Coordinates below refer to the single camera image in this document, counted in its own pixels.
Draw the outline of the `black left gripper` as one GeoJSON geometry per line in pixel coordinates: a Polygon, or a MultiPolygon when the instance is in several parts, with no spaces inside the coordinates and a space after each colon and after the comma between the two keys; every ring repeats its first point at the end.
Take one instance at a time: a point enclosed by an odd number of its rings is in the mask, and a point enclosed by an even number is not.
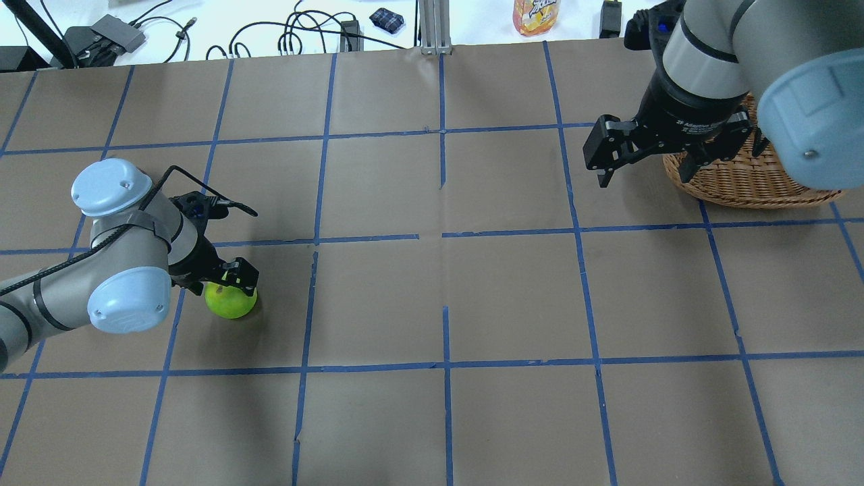
{"type": "Polygon", "coordinates": [[[213,244],[206,237],[198,235],[191,252],[178,263],[169,265],[169,276],[173,286],[201,296],[206,282],[213,281],[241,292],[256,292],[260,273],[242,257],[223,261],[213,244]]]}

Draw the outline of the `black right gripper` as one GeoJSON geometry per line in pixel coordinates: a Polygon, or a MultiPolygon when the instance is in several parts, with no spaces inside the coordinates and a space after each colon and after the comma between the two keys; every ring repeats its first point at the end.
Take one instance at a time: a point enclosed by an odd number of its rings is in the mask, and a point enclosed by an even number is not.
{"type": "Polygon", "coordinates": [[[658,67],[633,119],[598,117],[583,145],[585,166],[596,173],[599,187],[607,188],[618,169],[639,162],[638,149],[685,151],[679,178],[687,184],[701,168],[734,158],[750,138],[754,124],[744,98],[695,95],[658,67]]]}

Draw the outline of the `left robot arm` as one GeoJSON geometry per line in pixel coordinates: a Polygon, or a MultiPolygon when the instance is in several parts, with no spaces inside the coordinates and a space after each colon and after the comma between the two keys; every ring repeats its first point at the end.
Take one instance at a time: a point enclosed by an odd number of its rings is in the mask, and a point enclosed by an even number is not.
{"type": "Polygon", "coordinates": [[[207,239],[207,225],[231,209],[257,212],[218,191],[167,197],[163,185],[123,158],[105,158],[78,174],[71,198],[90,218],[87,252],[2,284],[1,366],[40,342],[93,326],[109,334],[149,330],[169,316],[176,287],[201,295],[221,284],[254,296],[259,271],[247,259],[226,261],[207,239]]]}

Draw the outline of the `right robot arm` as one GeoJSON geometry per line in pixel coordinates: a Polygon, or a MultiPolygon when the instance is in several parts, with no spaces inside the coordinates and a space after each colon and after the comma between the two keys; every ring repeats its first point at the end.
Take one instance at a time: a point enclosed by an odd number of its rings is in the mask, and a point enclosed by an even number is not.
{"type": "Polygon", "coordinates": [[[813,190],[863,181],[861,1],[666,1],[627,22],[624,46],[655,70],[638,113],[597,119],[586,168],[617,170],[682,152],[688,182],[734,158],[753,132],[786,174],[813,190]]]}

